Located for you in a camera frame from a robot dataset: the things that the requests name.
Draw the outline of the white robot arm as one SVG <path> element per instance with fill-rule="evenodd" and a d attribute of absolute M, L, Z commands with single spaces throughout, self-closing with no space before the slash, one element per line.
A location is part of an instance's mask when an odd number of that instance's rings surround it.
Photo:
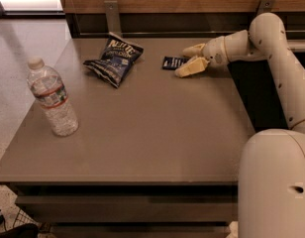
<path fill-rule="evenodd" d="M 245 30 L 186 48 L 187 77 L 208 67 L 263 61 L 273 98 L 261 111 L 279 121 L 261 126 L 241 153 L 238 218 L 226 238 L 305 238 L 305 67 L 289 44 L 288 16 L 264 12 Z"/>

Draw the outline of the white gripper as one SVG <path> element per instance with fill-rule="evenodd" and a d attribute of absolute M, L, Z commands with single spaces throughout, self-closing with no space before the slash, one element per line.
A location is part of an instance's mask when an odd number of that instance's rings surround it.
<path fill-rule="evenodd" d="M 198 44 L 185 48 L 182 54 L 191 59 L 174 71 L 177 77 L 186 77 L 202 72 L 206 69 L 208 63 L 212 67 L 220 67 L 229 63 L 224 37 L 212 39 L 205 45 Z"/>

